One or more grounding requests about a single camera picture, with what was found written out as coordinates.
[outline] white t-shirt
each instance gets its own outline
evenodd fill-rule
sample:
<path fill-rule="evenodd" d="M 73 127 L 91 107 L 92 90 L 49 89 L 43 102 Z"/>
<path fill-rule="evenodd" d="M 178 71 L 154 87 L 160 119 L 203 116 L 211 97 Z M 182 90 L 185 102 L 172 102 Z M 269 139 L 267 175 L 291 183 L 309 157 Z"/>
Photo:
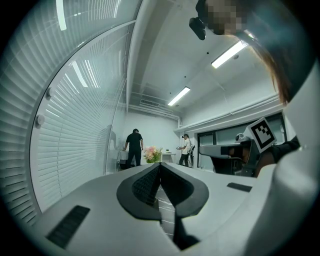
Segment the white t-shirt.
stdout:
<path fill-rule="evenodd" d="M 188 150 L 191 147 L 190 139 L 187 138 L 187 139 L 184 140 L 184 146 L 185 146 L 185 149 L 182 150 L 182 154 L 187 155 L 188 154 Z"/>

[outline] ceiling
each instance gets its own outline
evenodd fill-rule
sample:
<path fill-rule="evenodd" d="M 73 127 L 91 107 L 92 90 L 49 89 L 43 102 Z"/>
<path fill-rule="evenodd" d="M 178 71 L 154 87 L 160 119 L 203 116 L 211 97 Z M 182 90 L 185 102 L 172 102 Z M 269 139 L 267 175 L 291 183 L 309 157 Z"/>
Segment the ceiling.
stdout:
<path fill-rule="evenodd" d="M 189 28 L 190 18 L 197 16 L 196 3 L 197 0 L 157 1 L 139 51 L 131 105 L 139 105 L 145 99 L 166 106 L 187 86 L 191 91 L 175 106 L 167 106 L 181 112 L 258 63 L 251 50 L 245 48 L 238 59 L 214 69 L 211 62 L 237 39 L 207 30 L 206 39 L 199 40 Z"/>

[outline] camera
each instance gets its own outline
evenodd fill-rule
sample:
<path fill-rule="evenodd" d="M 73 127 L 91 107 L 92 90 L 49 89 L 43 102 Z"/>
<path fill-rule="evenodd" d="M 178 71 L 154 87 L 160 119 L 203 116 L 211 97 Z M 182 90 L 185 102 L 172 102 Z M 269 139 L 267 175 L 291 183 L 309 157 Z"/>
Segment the camera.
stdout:
<path fill-rule="evenodd" d="M 206 27 L 199 17 L 191 18 L 189 21 L 189 27 L 193 30 L 193 32 L 200 40 L 206 39 Z"/>

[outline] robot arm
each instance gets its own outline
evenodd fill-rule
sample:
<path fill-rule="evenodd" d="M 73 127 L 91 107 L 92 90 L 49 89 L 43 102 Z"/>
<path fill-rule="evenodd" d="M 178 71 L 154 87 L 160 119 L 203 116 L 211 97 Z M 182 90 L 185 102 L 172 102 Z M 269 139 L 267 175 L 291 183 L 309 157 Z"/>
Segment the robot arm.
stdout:
<path fill-rule="evenodd" d="M 256 176 L 261 153 L 277 141 L 264 117 L 248 125 L 235 140 L 234 144 L 201 146 L 199 153 L 211 157 L 217 173 L 252 177 Z"/>

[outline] window blinds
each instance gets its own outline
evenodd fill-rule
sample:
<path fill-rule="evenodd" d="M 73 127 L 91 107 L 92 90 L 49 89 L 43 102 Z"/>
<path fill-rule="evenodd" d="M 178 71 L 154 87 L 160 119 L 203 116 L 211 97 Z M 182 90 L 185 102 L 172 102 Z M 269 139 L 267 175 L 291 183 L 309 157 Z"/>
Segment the window blinds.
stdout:
<path fill-rule="evenodd" d="M 104 174 L 112 122 L 125 79 L 128 29 L 126 26 L 108 34 L 81 54 L 46 106 L 37 147 L 39 182 L 33 183 L 41 187 L 42 195 L 36 197 L 42 211 Z"/>
<path fill-rule="evenodd" d="M 58 8 L 58 2 L 62 3 L 63 8 Z M 140 3 L 141 0 L 102 0 L 99 1 L 99 4 L 95 0 L 40 1 L 24 18 L 10 42 L 8 42 L 7 49 L 0 60 L 0 192 L 10 212 L 19 219 L 32 225 L 37 219 L 37 214 L 40 213 L 31 184 L 29 147 L 31 128 L 45 89 L 57 71 L 74 52 L 110 28 L 134 20 Z M 64 18 L 65 22 L 64 30 L 60 26 L 62 18 Z M 120 55 L 123 57 L 125 52 L 120 45 L 122 45 L 124 39 L 117 37 L 116 35 L 118 34 L 114 33 L 113 36 L 110 36 L 108 38 L 109 42 L 105 42 L 105 45 L 110 46 L 112 44 L 110 42 L 115 43 L 115 46 L 111 48 L 122 49 Z M 83 70 L 87 69 L 87 65 L 91 66 L 89 67 L 91 69 L 90 74 L 96 79 L 96 85 L 98 83 L 108 83 L 108 85 L 113 83 L 115 86 L 119 82 L 121 74 L 115 78 L 115 70 L 112 69 L 111 74 L 108 74 L 110 76 L 113 75 L 113 79 L 109 81 L 106 75 L 103 75 L 103 70 L 107 71 L 110 68 L 110 65 L 116 59 L 115 54 L 117 54 L 117 58 L 119 59 L 119 53 L 113 52 L 114 54 L 110 54 L 109 50 L 109 62 L 104 67 L 100 65 L 107 64 L 106 61 L 92 61 L 88 63 L 90 56 L 98 53 L 98 48 L 99 46 L 96 45 L 96 48 L 92 48 L 91 53 L 87 53 L 87 63 L 85 61 L 79 63 L 79 69 Z M 71 71 L 68 75 L 71 81 L 75 79 L 73 72 Z M 84 79 L 88 80 L 89 78 L 86 75 L 84 75 Z M 64 143 L 67 147 L 68 143 L 74 140 L 75 130 L 82 129 L 81 131 L 86 133 L 86 136 L 82 138 L 81 143 L 86 149 L 91 150 L 91 153 L 85 154 L 79 149 L 77 152 L 78 159 L 88 158 L 92 160 L 92 152 L 94 151 L 92 143 L 96 139 L 94 136 L 97 135 L 98 131 L 95 129 L 88 131 L 94 126 L 94 123 L 91 126 L 88 125 L 86 129 L 80 128 L 79 123 L 85 121 L 93 122 L 98 116 L 101 120 L 104 118 L 104 121 L 107 122 L 109 119 L 102 111 L 106 106 L 109 106 L 110 110 L 114 108 L 112 102 L 116 101 L 117 95 L 120 92 L 111 91 L 110 93 L 102 93 L 100 95 L 100 92 L 90 91 L 87 94 L 90 96 L 90 99 L 94 99 L 99 95 L 100 100 L 97 102 L 91 100 L 86 105 L 84 103 L 83 91 L 79 88 L 77 89 L 78 91 L 80 90 L 81 96 L 73 95 L 71 97 L 74 94 L 72 89 L 76 93 L 78 92 L 73 88 L 69 79 L 64 77 L 59 84 L 60 88 L 57 90 L 55 97 L 52 98 L 51 106 L 48 106 L 46 116 L 46 121 L 57 123 L 57 116 L 60 114 L 58 111 L 62 111 L 63 117 L 67 119 L 57 127 L 54 127 L 54 124 L 50 122 L 46 122 L 46 125 L 48 126 L 48 130 L 51 129 L 50 132 L 52 134 L 67 134 L 68 132 L 71 133 L 69 134 L 70 137 L 63 138 L 65 141 L 62 142 L 56 141 L 53 139 L 54 136 L 51 135 L 52 144 L 48 144 L 46 140 L 49 135 L 43 133 L 41 134 L 42 147 L 52 149 L 59 143 Z M 65 106 L 64 104 L 69 100 L 72 101 L 73 105 Z M 81 119 L 76 119 L 71 114 L 80 109 L 82 111 L 93 109 L 93 106 L 95 106 L 95 111 L 92 113 L 92 116 L 83 114 Z M 107 132 L 102 133 L 101 137 L 106 140 L 107 134 Z M 46 162 L 44 160 L 45 156 L 51 158 L 51 160 L 57 156 L 54 152 L 41 152 L 39 150 L 39 159 L 41 160 L 39 165 L 43 168 L 41 170 L 43 170 L 43 173 L 48 172 L 41 176 L 41 185 L 48 188 L 45 195 L 50 198 L 51 202 L 54 202 L 55 197 L 50 197 L 52 195 L 50 192 L 57 185 L 54 186 L 48 183 L 49 179 L 53 180 L 52 173 L 50 174 L 48 170 L 53 170 L 55 167 L 53 166 L 53 162 Z M 61 160 L 59 162 L 61 163 L 60 166 L 65 169 L 71 164 L 70 162 L 66 162 L 62 155 L 59 160 Z M 71 172 L 64 175 L 67 178 L 71 175 Z M 79 184 L 80 181 L 85 180 L 86 176 L 88 176 L 87 173 L 81 171 L 77 175 L 79 175 L 79 178 L 72 180 L 73 184 Z M 68 185 L 64 184 L 62 191 L 67 193 L 68 190 Z"/>

